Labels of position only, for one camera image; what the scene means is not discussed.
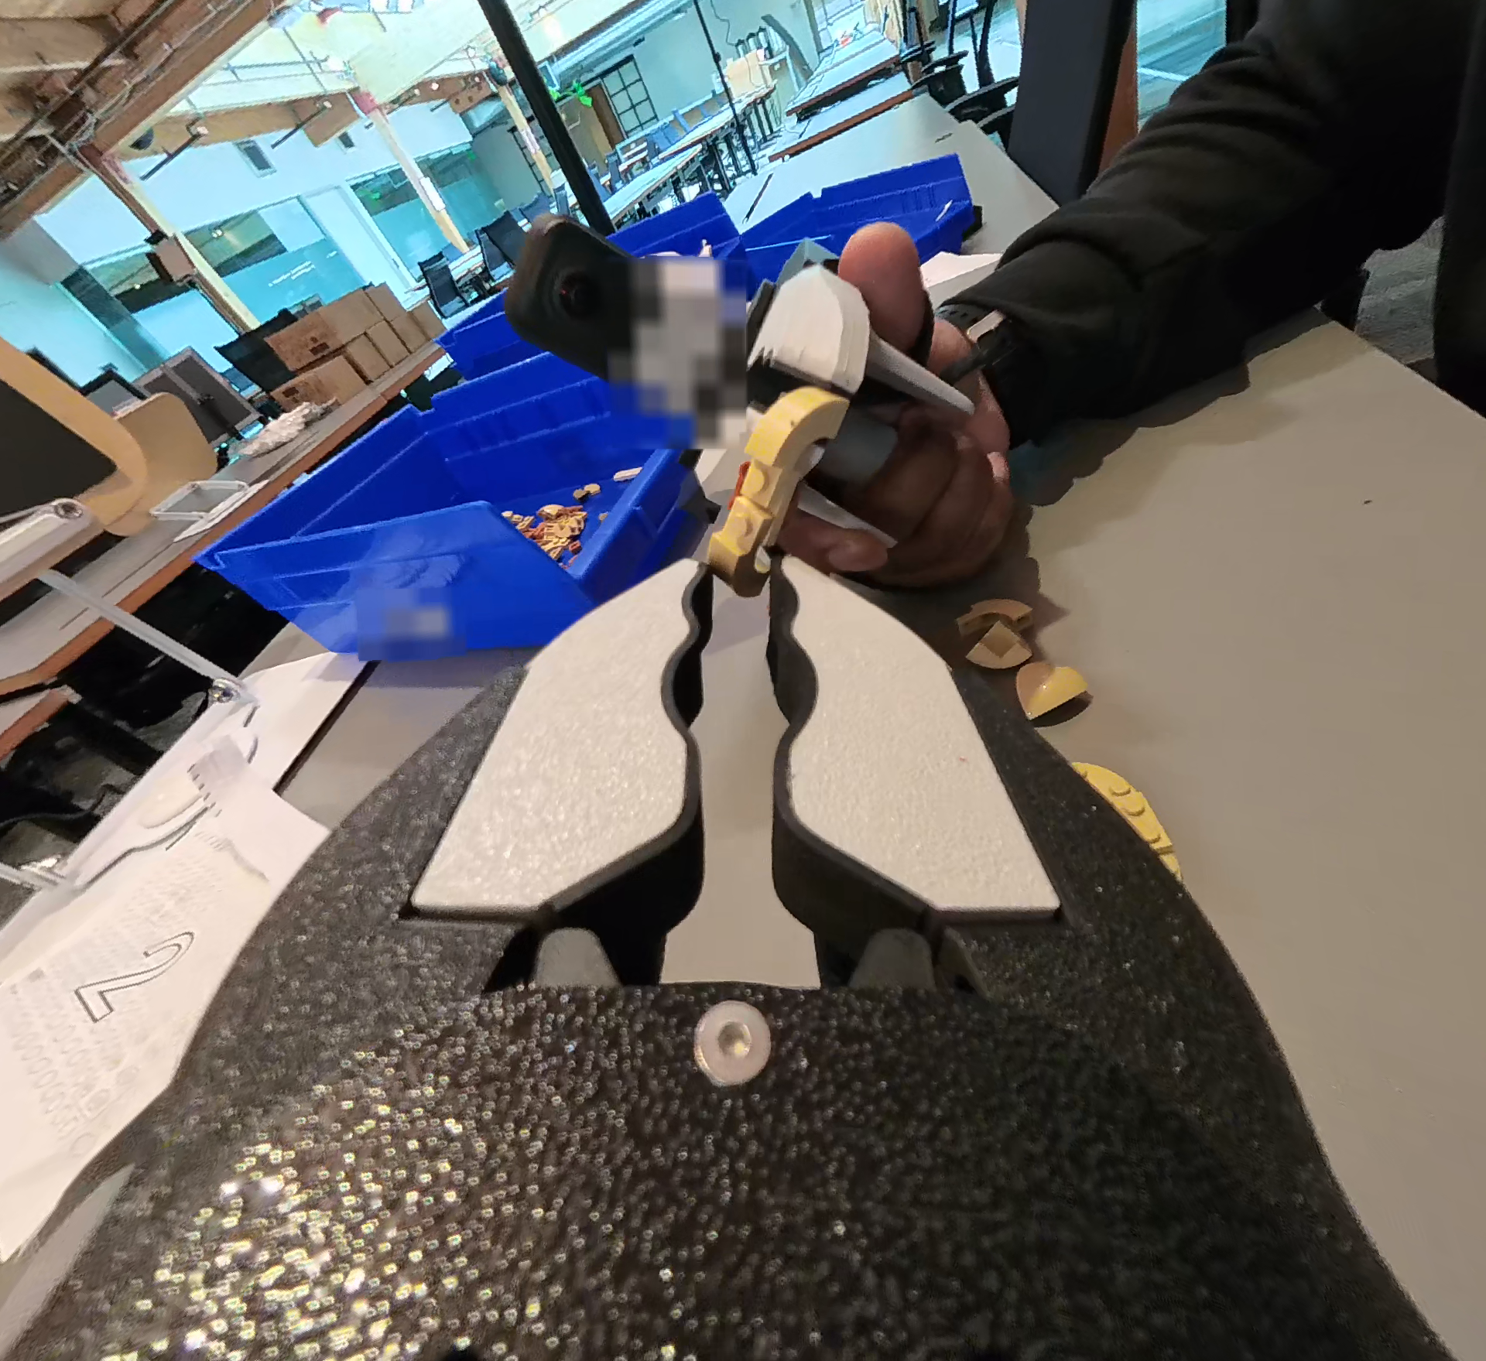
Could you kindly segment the white metal frame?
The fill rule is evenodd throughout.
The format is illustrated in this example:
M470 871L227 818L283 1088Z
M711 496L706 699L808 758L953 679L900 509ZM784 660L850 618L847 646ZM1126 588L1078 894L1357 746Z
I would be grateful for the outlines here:
M238 676L213 665L210 660L171 638L158 627L140 619L136 613L107 602L104 598L82 587L74 577L57 570L57 562L77 545L86 545L96 532L97 520L76 499L58 499L27 512L4 516L2 535L2 587L4 598L26 588L30 582L41 582L55 593L80 604L85 610L133 637L182 665L208 682L207 701L236 713L244 726L257 718L260 699ZM146 744L133 732L116 726L104 716L96 716L83 707L82 699L68 687L54 687L43 693L43 701L57 701L60 707L51 715L54 721L65 721L71 707L79 708L76 724L82 724L83 746L101 754L108 765L130 771L141 777L155 766L163 754ZM21 805L4 805L4 830L19 824L46 827L71 841L85 838L101 822L97 802L80 805L76 801L30 791Z

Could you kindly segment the black office chair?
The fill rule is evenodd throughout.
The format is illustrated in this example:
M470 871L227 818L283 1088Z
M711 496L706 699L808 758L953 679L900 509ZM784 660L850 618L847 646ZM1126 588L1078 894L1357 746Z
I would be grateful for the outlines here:
M1135 3L1028 0L1007 153L1057 204L1101 170Z

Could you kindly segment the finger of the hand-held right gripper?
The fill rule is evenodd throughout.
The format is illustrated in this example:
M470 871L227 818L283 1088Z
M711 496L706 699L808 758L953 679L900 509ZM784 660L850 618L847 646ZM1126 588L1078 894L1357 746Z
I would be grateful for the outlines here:
M884 549L897 540L878 524L848 510L842 498L861 484L876 479L898 446L898 429L872 415L847 415L842 431L809 449L808 467L790 507L790 527L812 521L815 527L840 534L862 534Z
M748 423L801 387L836 395L873 423L898 423L912 406L953 423L976 412L973 395L884 340L864 295L823 265L778 285L758 321L747 367Z

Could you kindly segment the white printed paper sheet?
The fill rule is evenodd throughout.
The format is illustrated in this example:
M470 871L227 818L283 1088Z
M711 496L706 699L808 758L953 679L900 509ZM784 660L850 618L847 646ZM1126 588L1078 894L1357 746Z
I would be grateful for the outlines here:
M222 738L158 794L144 838L4 957L2 1252L172 1083L271 907L325 829Z

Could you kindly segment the large tan arch brick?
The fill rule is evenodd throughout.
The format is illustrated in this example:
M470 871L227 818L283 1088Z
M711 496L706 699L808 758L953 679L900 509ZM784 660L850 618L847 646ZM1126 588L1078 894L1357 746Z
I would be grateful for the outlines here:
M1153 850L1170 874L1184 880L1174 843L1162 824L1149 797L1129 779L1096 763L1075 762L1075 771L1109 802Z
M845 395L801 385L756 420L734 496L706 552L706 566L737 596L756 598L764 591L767 554L801 482L815 467L817 449L839 435L848 409Z

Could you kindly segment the long wooden desk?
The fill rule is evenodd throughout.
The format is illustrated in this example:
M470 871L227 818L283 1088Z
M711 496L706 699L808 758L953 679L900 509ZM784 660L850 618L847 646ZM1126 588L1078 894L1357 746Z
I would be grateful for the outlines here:
M380 420L406 387L430 370L450 367L452 357L439 345L406 357L283 448L235 460L227 476L246 482L249 496L229 516L193 538L179 537L169 521L152 520L144 532L122 538L74 577L88 601L49 590L46 598L10 618L2 627L4 698L58 679L115 629L113 610L136 613L188 571L210 545L263 510L308 471L333 459L347 442Z

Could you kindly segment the black top wooden table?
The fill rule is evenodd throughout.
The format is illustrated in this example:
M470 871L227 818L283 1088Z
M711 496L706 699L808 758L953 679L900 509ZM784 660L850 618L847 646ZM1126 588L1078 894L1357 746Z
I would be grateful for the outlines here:
M119 579L140 565L150 465L130 426L29 354L2 345L4 602L47 588L4 630L4 698L43 685L118 616Z

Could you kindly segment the stack of cardboard boxes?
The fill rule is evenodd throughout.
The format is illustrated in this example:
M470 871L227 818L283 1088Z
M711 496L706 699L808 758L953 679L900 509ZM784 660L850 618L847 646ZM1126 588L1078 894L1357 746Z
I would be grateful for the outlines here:
M286 309L218 346L218 354L282 412L342 406L403 362L431 354L445 332L431 301L406 307L386 285Z

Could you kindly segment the pile of small toy bricks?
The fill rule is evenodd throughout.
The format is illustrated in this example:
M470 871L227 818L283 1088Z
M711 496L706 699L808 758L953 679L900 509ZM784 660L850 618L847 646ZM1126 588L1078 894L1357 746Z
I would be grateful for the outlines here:
M605 523L617 506L628 485L639 479L642 467L627 467L609 479L588 481L577 485L567 499L547 502L539 507L503 510L500 516L511 527L527 537L544 554L570 566L586 545L603 532Z

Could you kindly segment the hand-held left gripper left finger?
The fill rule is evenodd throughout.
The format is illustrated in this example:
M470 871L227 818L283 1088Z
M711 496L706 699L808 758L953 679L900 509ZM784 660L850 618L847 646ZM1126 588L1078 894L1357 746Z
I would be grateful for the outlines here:
M694 719L711 574L680 560L528 665L411 905L531 921L680 844L700 807Z

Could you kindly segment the blue plastic bin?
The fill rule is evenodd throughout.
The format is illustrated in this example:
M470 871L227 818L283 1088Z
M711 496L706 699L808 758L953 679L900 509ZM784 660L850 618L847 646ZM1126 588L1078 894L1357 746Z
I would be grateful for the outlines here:
M753 221L733 243L716 246L714 254L737 264L755 292L765 279L783 281L803 242L837 257L856 231L875 223L901 226L920 260L929 260L959 253L981 229L982 211L959 156L947 153L797 196Z
M759 278L750 265L742 236L723 200L705 190L695 200L644 220L633 220L611 236L619 248L637 257L709 256L728 262L730 281L756 292ZM466 382L528 362L539 349L511 329L505 293L452 326L441 345Z
M692 555L712 521L692 456L608 442L603 412L594 379L539 354L380 423L199 563L363 660L544 646ZM570 566L500 516L634 465Z

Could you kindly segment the person's right forearm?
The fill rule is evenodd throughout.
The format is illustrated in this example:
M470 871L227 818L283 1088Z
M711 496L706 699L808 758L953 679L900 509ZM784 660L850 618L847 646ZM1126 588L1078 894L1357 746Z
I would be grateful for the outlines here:
M1012 446L1237 367L1441 228L1438 385L1484 413L1485 0L1265 0L1089 190L957 293Z

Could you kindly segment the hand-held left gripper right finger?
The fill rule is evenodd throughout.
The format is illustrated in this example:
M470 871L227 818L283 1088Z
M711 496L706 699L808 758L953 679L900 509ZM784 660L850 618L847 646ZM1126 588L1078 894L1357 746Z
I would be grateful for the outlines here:
M1048 919L1060 897L939 652L789 557L770 598L787 719L778 822L829 875L945 924Z

